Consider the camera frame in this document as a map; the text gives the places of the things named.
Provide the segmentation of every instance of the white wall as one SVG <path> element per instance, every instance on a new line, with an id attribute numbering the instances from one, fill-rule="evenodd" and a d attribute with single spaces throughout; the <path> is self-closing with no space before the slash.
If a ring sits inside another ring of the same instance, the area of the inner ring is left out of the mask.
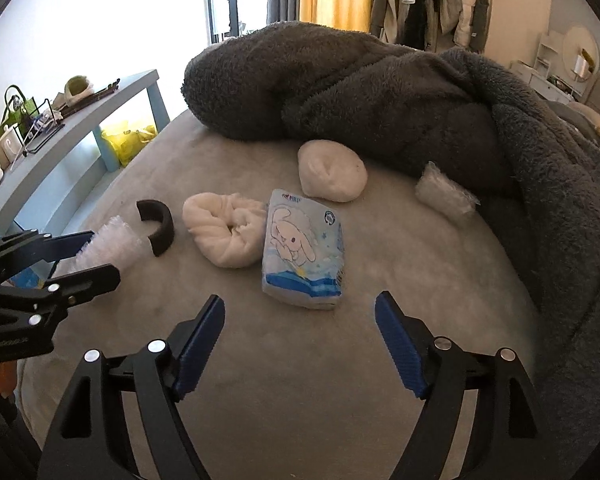
<path id="1" fill-rule="evenodd" d="M 517 59 L 533 64 L 551 6 L 552 0 L 493 0 L 485 56 L 507 68 Z"/>
<path id="2" fill-rule="evenodd" d="M 174 118 L 186 63 L 207 45 L 204 0 L 12 0 L 0 17 L 0 120 L 12 83 L 40 104 L 73 75 L 100 89 L 151 68 Z M 145 95 L 112 120 L 150 113 Z"/>
<path id="3" fill-rule="evenodd" d="M 600 20 L 586 0 L 553 0 L 549 27 L 564 34 L 571 25 L 581 24 L 589 29 L 600 50 Z"/>

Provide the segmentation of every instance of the green bag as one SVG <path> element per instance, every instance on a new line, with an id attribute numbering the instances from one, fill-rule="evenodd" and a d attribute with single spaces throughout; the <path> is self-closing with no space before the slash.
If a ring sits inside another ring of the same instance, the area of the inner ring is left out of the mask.
<path id="1" fill-rule="evenodd" d="M 9 90 L 12 88 L 15 88 L 22 98 L 22 104 L 17 107 L 14 106 L 13 109 L 11 108 L 11 105 L 14 104 L 14 98 L 16 95 L 14 94 L 10 99 L 7 100 Z M 27 99 L 24 97 L 22 90 L 20 90 L 18 86 L 10 85 L 4 91 L 4 112 L 2 114 L 2 123 L 0 124 L 0 137 L 4 133 L 5 126 L 9 127 L 13 126 L 14 124 L 18 125 L 20 136 L 25 136 L 31 126 L 31 118 L 35 118 L 38 115 L 38 107 L 36 106 L 35 99 L 33 97 L 31 99 Z"/>

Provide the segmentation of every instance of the cartoon bunny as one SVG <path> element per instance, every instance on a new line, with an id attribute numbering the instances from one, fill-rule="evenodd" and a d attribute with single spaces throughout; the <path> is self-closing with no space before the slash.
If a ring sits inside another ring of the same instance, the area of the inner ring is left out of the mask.
<path id="1" fill-rule="evenodd" d="M 288 219 L 289 216 L 291 211 L 286 207 L 280 207 L 273 212 L 271 243 L 278 250 L 280 257 L 294 266 L 302 266 L 307 261 L 314 262 L 314 249 L 306 235 Z"/>

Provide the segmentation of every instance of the dark gray fluffy blanket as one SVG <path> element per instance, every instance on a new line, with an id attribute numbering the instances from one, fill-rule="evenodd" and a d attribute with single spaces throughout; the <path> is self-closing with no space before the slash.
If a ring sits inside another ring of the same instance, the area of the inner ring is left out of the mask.
<path id="1" fill-rule="evenodd" d="M 232 139 L 331 139 L 478 194 L 541 310 L 535 384 L 570 476 L 600 440 L 600 152 L 484 57 L 289 22 L 194 58 L 182 93 Z"/>

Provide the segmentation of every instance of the metal pin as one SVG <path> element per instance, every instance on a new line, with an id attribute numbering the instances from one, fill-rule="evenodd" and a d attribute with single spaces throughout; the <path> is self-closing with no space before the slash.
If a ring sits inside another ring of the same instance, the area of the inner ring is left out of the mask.
<path id="1" fill-rule="evenodd" d="M 446 337 L 436 338 L 434 344 L 438 350 L 449 350 L 451 348 L 451 341 Z"/>
<path id="2" fill-rule="evenodd" d="M 87 361 L 88 363 L 93 363 L 94 361 L 97 361 L 99 358 L 100 358 L 100 352 L 98 352 L 97 350 L 89 350 L 84 355 L 84 360 Z"/>
<path id="3" fill-rule="evenodd" d="M 502 357 L 505 361 L 515 361 L 516 353 L 511 348 L 503 348 L 500 350 L 500 357 Z"/>
<path id="4" fill-rule="evenodd" d="M 151 341 L 147 345 L 147 348 L 149 349 L 149 352 L 153 354 L 159 354 L 165 348 L 167 348 L 167 343 L 165 343 L 162 339 L 156 339 L 155 341 Z"/>

